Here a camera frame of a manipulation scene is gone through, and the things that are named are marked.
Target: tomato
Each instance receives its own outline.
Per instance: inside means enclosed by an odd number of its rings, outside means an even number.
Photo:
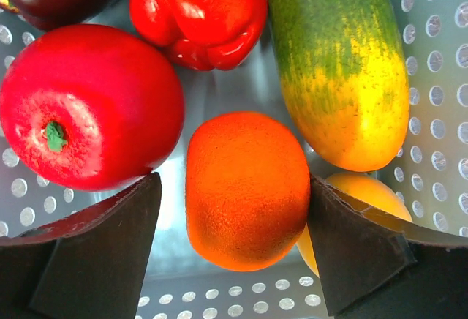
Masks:
[[[55,29],[13,61],[0,91],[5,138],[34,172],[86,191],[150,173],[184,123],[181,82],[166,58],[109,26]]]

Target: gray plastic basket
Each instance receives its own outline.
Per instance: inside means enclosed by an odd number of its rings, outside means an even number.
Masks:
[[[412,112],[402,150],[378,176],[404,200],[416,223],[468,236],[468,0],[392,2],[411,75]],[[134,32],[127,8],[128,0],[120,0],[89,23]],[[0,13],[0,76],[40,34],[21,16]],[[179,73],[189,115],[177,147],[157,170],[162,206],[135,319],[328,318],[320,281],[296,247],[269,269],[239,274],[203,260],[186,236],[186,147],[195,129],[215,115],[262,111],[296,133],[311,172],[326,177],[339,170],[321,160],[294,128],[268,30],[238,69]],[[0,150],[0,236],[16,236],[116,193],[56,186],[26,168],[4,138]]]

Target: orange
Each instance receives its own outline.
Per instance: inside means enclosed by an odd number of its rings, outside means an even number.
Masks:
[[[223,114],[189,142],[186,224],[194,250],[232,271],[281,260],[309,210],[306,157],[294,134],[261,113]]]
[[[375,178],[363,173],[343,172],[329,176],[326,181],[354,198],[386,211],[395,217],[412,222],[411,214],[398,196],[395,195],[390,187],[387,187]],[[317,261],[315,260],[314,249],[307,226],[298,240],[298,248],[307,266],[318,276]]]

